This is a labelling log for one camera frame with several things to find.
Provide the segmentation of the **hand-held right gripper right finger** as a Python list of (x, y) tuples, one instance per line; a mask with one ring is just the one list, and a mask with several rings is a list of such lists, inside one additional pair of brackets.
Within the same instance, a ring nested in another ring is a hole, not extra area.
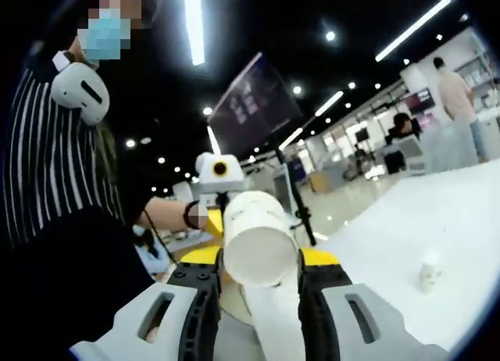
[(406, 329), (403, 315), (364, 284), (354, 284), (329, 252), (301, 248), (298, 318), (307, 360), (446, 360)]

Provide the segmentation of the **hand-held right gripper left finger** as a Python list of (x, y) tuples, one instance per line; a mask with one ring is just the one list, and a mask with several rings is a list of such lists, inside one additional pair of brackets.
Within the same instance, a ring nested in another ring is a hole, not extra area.
[(167, 282), (147, 288), (116, 313), (106, 334), (71, 353), (78, 360), (212, 360), (222, 255), (219, 246), (189, 252)]

